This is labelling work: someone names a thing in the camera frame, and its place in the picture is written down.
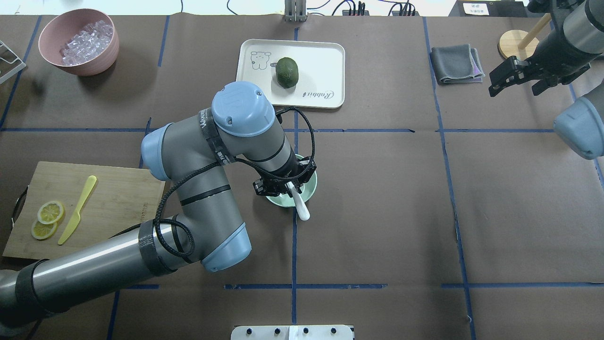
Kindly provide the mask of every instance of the folded cloth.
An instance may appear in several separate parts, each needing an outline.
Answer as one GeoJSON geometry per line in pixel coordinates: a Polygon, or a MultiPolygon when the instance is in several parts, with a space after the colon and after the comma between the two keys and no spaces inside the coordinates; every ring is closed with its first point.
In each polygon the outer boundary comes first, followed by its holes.
{"type": "Polygon", "coordinates": [[[483,82],[478,51],[470,48],[470,44],[432,47],[430,58],[436,79],[441,84],[483,82]]]}

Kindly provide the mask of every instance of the knife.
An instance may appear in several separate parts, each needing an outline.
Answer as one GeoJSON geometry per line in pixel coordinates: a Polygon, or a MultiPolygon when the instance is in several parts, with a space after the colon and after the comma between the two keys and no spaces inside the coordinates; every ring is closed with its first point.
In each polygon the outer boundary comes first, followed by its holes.
{"type": "Polygon", "coordinates": [[[76,231],[77,225],[80,223],[81,220],[80,210],[82,210],[84,203],[86,203],[86,199],[88,199],[88,196],[92,192],[92,188],[94,188],[94,185],[96,183],[97,177],[94,175],[90,175],[86,180],[86,184],[84,184],[84,189],[82,190],[82,194],[80,195],[80,200],[77,202],[73,214],[71,214],[71,218],[67,223],[67,227],[65,228],[63,235],[61,235],[61,238],[59,238],[59,246],[65,243],[65,241],[67,241],[71,234],[76,231]]]}

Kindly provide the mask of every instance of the wooden cutting board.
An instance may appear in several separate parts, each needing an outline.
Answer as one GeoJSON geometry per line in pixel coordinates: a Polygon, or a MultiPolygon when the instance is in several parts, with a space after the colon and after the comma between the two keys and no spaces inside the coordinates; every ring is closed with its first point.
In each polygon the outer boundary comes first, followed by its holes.
{"type": "Polygon", "coordinates": [[[119,231],[152,219],[164,185],[146,169],[39,162],[3,255],[53,259],[107,240],[119,231]],[[90,175],[97,177],[97,184],[80,213],[82,220],[67,242],[59,246],[57,242],[90,175]],[[63,203],[65,214],[54,235],[39,241],[31,236],[31,225],[37,219],[38,209],[48,201],[63,203]]]}

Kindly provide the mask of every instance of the light blue plastic cap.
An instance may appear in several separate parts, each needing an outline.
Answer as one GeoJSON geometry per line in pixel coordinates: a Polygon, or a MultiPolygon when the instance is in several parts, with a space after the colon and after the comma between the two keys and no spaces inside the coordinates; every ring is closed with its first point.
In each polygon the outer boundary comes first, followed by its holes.
{"type": "Polygon", "coordinates": [[[243,223],[218,248],[201,261],[205,270],[217,272],[236,265],[252,251],[248,231],[243,223]]]}
{"type": "Polygon", "coordinates": [[[233,82],[212,100],[214,121],[226,133],[254,137],[275,121],[275,109],[262,90],[251,82],[233,82]]]}
{"type": "Polygon", "coordinates": [[[170,125],[172,123],[146,135],[141,143],[143,162],[149,167],[151,174],[161,181],[169,180],[168,175],[165,174],[164,164],[161,161],[161,144],[164,141],[165,131],[170,125]]]}
{"type": "Polygon", "coordinates": [[[554,131],[585,159],[604,155],[604,124],[594,105],[585,97],[577,99],[556,118],[554,131]]]}

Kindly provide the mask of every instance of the lemon slice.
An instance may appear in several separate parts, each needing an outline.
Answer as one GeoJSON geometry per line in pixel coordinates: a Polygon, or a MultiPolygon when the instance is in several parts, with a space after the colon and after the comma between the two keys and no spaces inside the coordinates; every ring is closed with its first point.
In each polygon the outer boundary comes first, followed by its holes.
{"type": "Polygon", "coordinates": [[[50,236],[53,236],[54,232],[57,231],[57,223],[43,224],[40,221],[35,221],[31,225],[31,236],[36,240],[46,240],[50,236]]]}
{"type": "Polygon", "coordinates": [[[65,209],[59,201],[44,203],[38,210],[38,221],[42,224],[53,224],[63,217],[65,209]]]}

